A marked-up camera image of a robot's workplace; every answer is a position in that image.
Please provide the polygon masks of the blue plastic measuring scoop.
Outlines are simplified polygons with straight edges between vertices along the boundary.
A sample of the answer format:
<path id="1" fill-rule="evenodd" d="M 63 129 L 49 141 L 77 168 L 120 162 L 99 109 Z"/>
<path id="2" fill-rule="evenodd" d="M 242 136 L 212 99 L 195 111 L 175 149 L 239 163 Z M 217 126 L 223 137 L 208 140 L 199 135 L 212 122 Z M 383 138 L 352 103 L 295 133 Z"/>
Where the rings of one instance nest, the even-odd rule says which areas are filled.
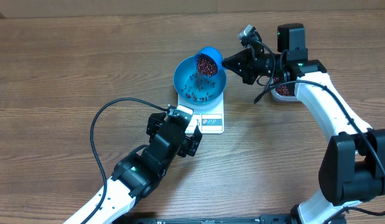
<path id="1" fill-rule="evenodd" d="M 206 77 L 213 77 L 223 70 L 222 61 L 222 54 L 214 47 L 204 47 L 193 56 L 198 74 Z"/>

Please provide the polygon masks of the teal metal bowl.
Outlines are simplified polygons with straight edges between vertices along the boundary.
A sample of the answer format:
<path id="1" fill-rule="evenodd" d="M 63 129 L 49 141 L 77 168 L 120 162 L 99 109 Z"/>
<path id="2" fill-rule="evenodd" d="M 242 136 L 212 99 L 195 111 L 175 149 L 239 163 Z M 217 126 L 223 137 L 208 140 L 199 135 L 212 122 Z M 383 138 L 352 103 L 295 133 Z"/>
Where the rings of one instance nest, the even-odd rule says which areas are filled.
<path id="1" fill-rule="evenodd" d="M 227 77 L 220 70 L 213 77 L 198 73 L 193 57 L 183 60 L 174 72 L 174 88 L 179 96 L 193 105 L 207 105 L 215 101 L 225 90 Z"/>

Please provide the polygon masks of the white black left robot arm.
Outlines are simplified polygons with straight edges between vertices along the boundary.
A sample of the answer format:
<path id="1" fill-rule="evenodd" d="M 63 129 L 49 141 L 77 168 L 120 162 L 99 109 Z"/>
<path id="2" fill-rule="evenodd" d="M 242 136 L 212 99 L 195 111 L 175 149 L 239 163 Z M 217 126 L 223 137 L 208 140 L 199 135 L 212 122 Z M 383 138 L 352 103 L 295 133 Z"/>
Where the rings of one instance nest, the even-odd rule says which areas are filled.
<path id="1" fill-rule="evenodd" d="M 75 212 L 66 223 L 112 223 L 146 198 L 160 184 L 175 156 L 193 157 L 202 134 L 196 126 L 186 135 L 193 112 L 176 109 L 150 115 L 148 145 L 141 145 L 119 161 L 106 181 L 107 189 Z"/>

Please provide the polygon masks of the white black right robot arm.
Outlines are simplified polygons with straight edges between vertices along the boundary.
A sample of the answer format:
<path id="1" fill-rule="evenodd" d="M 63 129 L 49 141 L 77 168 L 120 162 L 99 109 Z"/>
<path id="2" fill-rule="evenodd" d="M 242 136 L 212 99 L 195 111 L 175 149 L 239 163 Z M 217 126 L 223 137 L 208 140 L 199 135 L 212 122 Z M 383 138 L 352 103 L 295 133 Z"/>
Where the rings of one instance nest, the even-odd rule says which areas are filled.
<path id="1" fill-rule="evenodd" d="M 222 61 L 245 84 L 269 77 L 265 92 L 286 87 L 323 131 L 328 146 L 318 172 L 318 190 L 295 205 L 281 223 L 344 223 L 360 204 L 385 195 L 385 129 L 373 129 L 336 91 L 326 68 L 308 57 L 302 24 L 277 28 L 277 52 L 253 26 L 238 36 L 243 50 Z"/>

